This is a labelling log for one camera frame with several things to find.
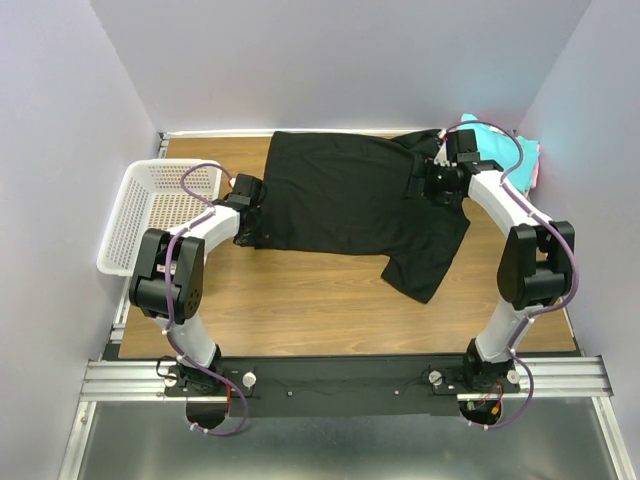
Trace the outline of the black t shirt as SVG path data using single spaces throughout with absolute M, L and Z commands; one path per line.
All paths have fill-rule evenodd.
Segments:
M 390 139 L 275 132 L 266 196 L 246 247 L 385 255 L 382 279 L 429 302 L 470 226 L 461 204 L 405 197 L 414 157 L 431 159 L 438 150 L 434 130 Z

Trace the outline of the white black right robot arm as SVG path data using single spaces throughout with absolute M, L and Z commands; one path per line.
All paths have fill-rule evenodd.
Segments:
M 496 273 L 500 300 L 461 363 L 433 366 L 428 381 L 437 394 L 489 392 L 515 380 L 517 350 L 535 320 L 560 310 L 578 287 L 575 230 L 534 207 L 511 183 L 512 168 L 482 159 L 469 121 L 438 133 L 439 151 L 419 167 L 422 192 L 440 203 L 468 198 L 505 237 Z

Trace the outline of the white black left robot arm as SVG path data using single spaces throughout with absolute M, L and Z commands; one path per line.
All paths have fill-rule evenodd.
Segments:
M 215 391 L 221 384 L 235 389 L 217 370 L 221 354 L 199 314 L 204 295 L 207 256 L 231 240 L 246 246 L 253 240 L 259 209 L 266 196 L 263 182 L 250 175 L 228 178 L 231 192 L 209 199 L 187 187 L 193 168 L 179 185 L 205 205 L 193 219 L 167 231 L 144 232 L 129 287 L 129 301 L 162 329 L 176 353 L 177 366 L 165 377 L 178 385 L 194 383 Z

